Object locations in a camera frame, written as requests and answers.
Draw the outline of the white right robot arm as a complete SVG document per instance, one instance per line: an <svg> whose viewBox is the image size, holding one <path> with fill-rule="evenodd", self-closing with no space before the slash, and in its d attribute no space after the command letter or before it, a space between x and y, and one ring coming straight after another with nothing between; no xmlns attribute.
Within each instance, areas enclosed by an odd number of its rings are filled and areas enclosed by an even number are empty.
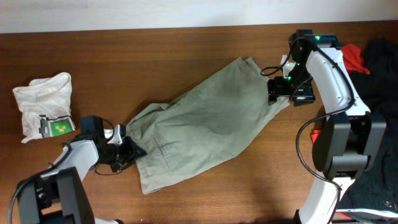
<svg viewBox="0 0 398 224"><path fill-rule="evenodd" d="M355 90L335 35L299 29L289 37L289 45L296 63L289 80L299 86L304 76L312 79L325 109L324 115L301 127L324 123L312 149L315 169L309 172L315 179L294 219L296 223L331 223L344 193L373 166L386 122L371 113Z"/></svg>

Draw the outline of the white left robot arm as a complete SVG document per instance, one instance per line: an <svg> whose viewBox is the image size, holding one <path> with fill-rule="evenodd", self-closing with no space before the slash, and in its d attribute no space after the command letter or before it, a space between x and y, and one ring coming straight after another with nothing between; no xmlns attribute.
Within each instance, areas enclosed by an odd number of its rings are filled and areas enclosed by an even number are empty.
<svg viewBox="0 0 398 224"><path fill-rule="evenodd" d="M106 164L120 174L146 155L119 124L104 129L105 119L81 119L81 132L63 143L63 152L39 173L21 181L11 205L17 204L21 223L104 223L96 218L83 187L90 170Z"/></svg>

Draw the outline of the khaki green shorts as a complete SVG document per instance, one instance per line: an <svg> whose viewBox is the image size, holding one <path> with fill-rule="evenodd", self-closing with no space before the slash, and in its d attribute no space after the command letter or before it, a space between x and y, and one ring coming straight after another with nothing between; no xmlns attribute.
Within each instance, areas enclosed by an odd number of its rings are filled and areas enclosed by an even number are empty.
<svg viewBox="0 0 398 224"><path fill-rule="evenodd" d="M151 103L126 134L146 155L137 160L142 193L177 184L238 156L289 106L268 102L267 77L237 58L170 103Z"/></svg>

